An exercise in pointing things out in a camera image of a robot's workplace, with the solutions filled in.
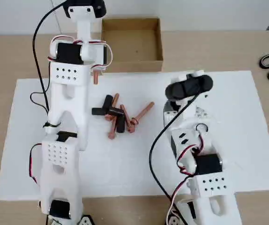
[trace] white wall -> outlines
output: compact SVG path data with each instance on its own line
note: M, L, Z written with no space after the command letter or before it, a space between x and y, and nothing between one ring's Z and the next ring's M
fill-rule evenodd
M58 5L63 0L53 0ZM106 17L158 16L162 30L265 30L269 0L105 0ZM0 34L31 34L52 8L51 0L0 0ZM75 32L63 9L50 15L41 33ZM99 31L101 20L93 26Z

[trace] metal screw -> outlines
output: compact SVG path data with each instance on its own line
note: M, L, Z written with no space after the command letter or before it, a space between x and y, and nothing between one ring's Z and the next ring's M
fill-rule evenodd
M126 119L126 124L127 124L127 130L130 132L130 133L133 133L135 131L135 126L133 126L131 123L130 123L130 119L129 119L129 116L128 116L128 113L126 111L126 108L124 105L120 105L120 109L123 110L124 112L124 116L125 116L125 119Z
M114 116L113 120L112 120L112 127L111 127L111 130L110 132L108 133L108 138L113 140L115 139L116 137L116 134L115 134L115 130L116 130L116 120L117 120L117 117Z
M116 93L115 94L115 97L114 97L114 99L113 99L113 101L112 101L112 107L116 107L116 104L117 104L117 101L118 101L118 99L119 99L119 93ZM112 119L114 118L114 116L112 116L112 115L110 115L110 114L106 114L105 115L105 119L107 120L107 121L111 121Z
M138 125L139 124L139 120L154 106L154 102L150 102L148 104L148 106L146 106L146 108L144 108L139 115L137 115L136 117L131 118L130 123L132 125Z

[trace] black plastic part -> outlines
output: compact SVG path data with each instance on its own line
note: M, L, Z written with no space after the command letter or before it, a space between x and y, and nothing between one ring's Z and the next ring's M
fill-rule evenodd
M120 116L124 116L124 111L122 109L110 107L107 114L120 117Z
M208 75L191 77L185 81L170 84L165 91L169 101L178 101L211 90L213 80Z
M125 117L124 115L119 116L116 121L116 131L117 133L125 132Z
M191 211L193 219L196 219L196 212L195 212L195 208L194 208L194 203L193 202L188 202L187 205L190 208L190 211Z
M70 219L69 212L70 212L69 202L64 202L60 200L52 201L49 215L63 219Z
M95 224L94 224L94 221L93 221L93 218L91 217L91 215L83 215L82 218L84 218L84 217L88 217L89 220L90 220L90 222L91 222L91 224L92 224L92 225L95 225Z
M174 142L174 139L173 139L172 136L171 136L171 148L172 148L174 157L176 158L176 156L177 156L177 154L176 154L176 145L175 145L175 142Z
M103 64L107 64L107 47L103 47Z
M196 175L222 172L222 165L217 154L195 156Z
M103 103L102 108L108 111L108 109L112 106L112 101L113 101L113 96L111 95L106 95L105 96L105 102Z
M57 135L59 136L58 139L56 139L57 142L65 142L69 137L77 138L77 133L67 131L59 131Z
M63 7L68 18L70 18L68 11L70 6L92 6L96 18L101 18L106 14L105 2L103 0L67 0Z
M82 65L80 57L81 45L58 43L56 61L69 64Z
M107 114L107 111L103 108L92 108L92 115L104 116L106 114Z

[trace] black cable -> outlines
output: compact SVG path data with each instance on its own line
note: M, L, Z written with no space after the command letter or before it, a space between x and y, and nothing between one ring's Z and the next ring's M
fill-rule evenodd
M31 149L30 149L30 159L29 159L29 166L28 166L28 173L29 173L29 176L33 179L33 181L37 184L37 180L36 178L32 175L32 171L31 171L31 168L32 168L32 150L38 146L38 145L42 145L41 143L37 143L37 144L34 144Z
M48 215L46 216L45 225L48 225Z
M156 181L156 183L158 184L158 186L162 189L162 191L164 192L164 194L167 196L167 198L172 202L172 198L169 196L169 194L167 193L167 191L165 190L165 188L162 186L162 184L159 182L159 180L157 179L157 176L155 175L154 171L153 171L153 167L152 167L152 152L154 150L154 146L156 145L157 141L159 140L159 138L163 135L163 133L169 128L169 126L196 100L196 98L199 96L199 94L195 95L194 98L188 102L188 104L186 106L184 106L177 114L176 116L164 127L164 129L162 129L162 131L157 135L157 137L154 139L154 142L152 143L150 152L149 152L149 168L151 171L151 174L154 178L154 180ZM185 219L183 218L182 214L180 213L179 209L177 208L176 204L173 204L175 210L178 212L182 222L184 223L184 225L188 225L187 222L185 221Z
M41 83L41 86L42 86L42 91L43 91L43 94L44 94L45 103L46 103L46 110L47 111L49 111L49 105L48 105L48 99L47 99L47 95L46 95L46 90L45 90L44 84L43 84L43 79L42 79L42 75L41 75L41 71L40 71L39 62L37 60L37 54L36 54L36 38L37 38L37 32L39 31L39 29L40 29L42 23L44 22L44 20L51 13L53 13L55 10L57 10L60 7L62 7L65 3L66 3L66 1L62 2L61 4L59 4L58 6L54 7L53 9L51 9L48 13L46 13L46 15L43 16L43 18L41 19L41 21L37 25L36 31L35 31L35 33L33 35L33 38L32 38L32 52L33 52L33 57L35 58L36 67L37 67L37 73L39 75L40 83Z
M46 89L45 89L45 87L44 87L45 93L48 91L49 86L50 86L50 62L49 62L49 66L48 66L48 85L47 85L47 88L46 88ZM32 99L32 95L33 95L33 94L44 94L44 92L33 92L33 93L31 93L31 94L30 94L30 100L31 100L31 102L32 102L33 104L36 104L36 105L38 105L38 106L44 108L45 111L46 111L46 113L47 113L47 115L48 115L48 110L47 110L47 108L46 108L45 106L43 106L43 105L41 105L41 104L35 102L35 101Z

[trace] copper screw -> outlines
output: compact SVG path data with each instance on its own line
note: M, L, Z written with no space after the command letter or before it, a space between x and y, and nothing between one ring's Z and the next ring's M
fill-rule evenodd
M115 97L114 97L114 99L113 99L113 101L112 101L112 107L116 107L116 104L117 104L117 101L118 101L119 96L120 96L120 95L119 95L118 93L115 94ZM106 114L106 115L105 115L105 119L106 119L107 121L111 121L113 118L114 118L114 116L112 116L112 115L110 115L110 114Z
M115 139L115 137L116 137L116 134L115 134L116 120L117 120L117 117L114 116L114 118L112 120L112 128L111 128L110 132L108 133L108 138L111 139L111 140Z
M130 123L130 119L129 119L129 116L127 114L127 111L126 111L126 108L124 105L120 105L120 109L122 109L124 111L124 116L125 116L125 119L126 119L126 123L127 123L127 130L130 132L130 133L133 133L135 131L135 126L133 126L131 123Z
M154 102L150 102L148 106L146 106L146 108L144 108L139 115L137 115L136 117L131 118L130 123L132 125L138 125L139 124L139 120L154 106Z
M98 76L99 76L99 71L97 70L93 70L93 80L94 80L94 84L98 84Z

